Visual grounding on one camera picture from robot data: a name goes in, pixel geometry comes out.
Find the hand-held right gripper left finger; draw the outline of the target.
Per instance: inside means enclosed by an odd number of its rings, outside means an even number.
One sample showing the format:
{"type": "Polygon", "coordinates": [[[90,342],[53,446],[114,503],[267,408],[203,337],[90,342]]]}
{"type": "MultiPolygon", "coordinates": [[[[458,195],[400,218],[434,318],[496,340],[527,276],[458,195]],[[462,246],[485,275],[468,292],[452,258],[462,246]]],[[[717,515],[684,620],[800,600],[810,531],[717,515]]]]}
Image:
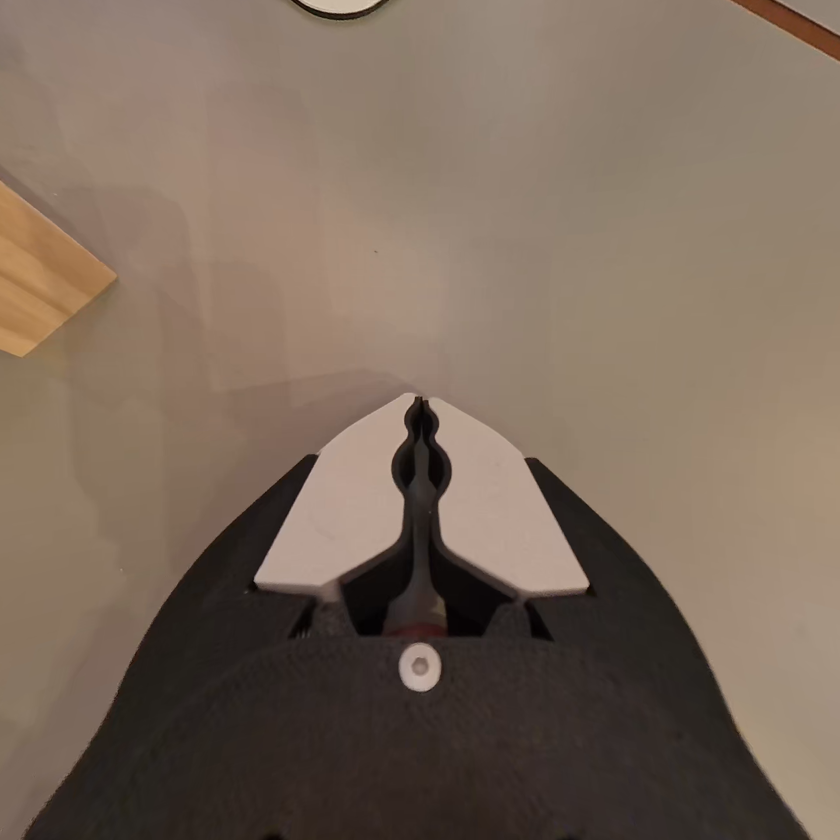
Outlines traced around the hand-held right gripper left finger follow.
{"type": "Polygon", "coordinates": [[[345,428],[318,452],[254,584],[263,592],[342,603],[377,634],[413,576],[413,511],[421,399],[406,393],[345,428]]]}

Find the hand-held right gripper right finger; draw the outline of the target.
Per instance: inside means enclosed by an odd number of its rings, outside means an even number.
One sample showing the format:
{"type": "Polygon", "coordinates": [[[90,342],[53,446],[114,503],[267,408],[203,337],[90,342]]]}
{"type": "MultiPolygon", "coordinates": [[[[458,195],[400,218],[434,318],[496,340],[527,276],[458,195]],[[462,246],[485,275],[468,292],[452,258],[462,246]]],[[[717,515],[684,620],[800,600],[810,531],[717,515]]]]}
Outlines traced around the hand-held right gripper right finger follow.
{"type": "Polygon", "coordinates": [[[444,400],[423,402],[434,499],[428,569],[451,635],[482,636],[499,612],[584,595],[590,582],[522,452],[444,400]]]}

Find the large wooden cube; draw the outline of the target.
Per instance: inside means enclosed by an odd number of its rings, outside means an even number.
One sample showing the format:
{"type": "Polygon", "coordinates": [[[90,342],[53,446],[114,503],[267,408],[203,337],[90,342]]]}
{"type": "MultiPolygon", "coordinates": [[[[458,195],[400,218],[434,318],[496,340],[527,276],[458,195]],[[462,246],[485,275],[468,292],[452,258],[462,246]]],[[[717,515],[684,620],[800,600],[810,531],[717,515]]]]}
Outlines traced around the large wooden cube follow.
{"type": "Polygon", "coordinates": [[[25,357],[117,273],[1,184],[1,350],[25,357]]]}

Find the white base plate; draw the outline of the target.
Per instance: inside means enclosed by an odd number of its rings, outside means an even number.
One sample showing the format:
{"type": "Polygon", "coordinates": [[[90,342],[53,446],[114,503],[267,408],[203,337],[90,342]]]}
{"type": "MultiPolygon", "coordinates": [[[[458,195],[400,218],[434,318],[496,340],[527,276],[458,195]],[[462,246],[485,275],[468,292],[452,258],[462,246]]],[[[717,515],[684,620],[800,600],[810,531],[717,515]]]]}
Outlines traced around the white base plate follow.
{"type": "Polygon", "coordinates": [[[351,20],[372,14],[388,1],[293,1],[304,11],[327,19],[351,20]]]}

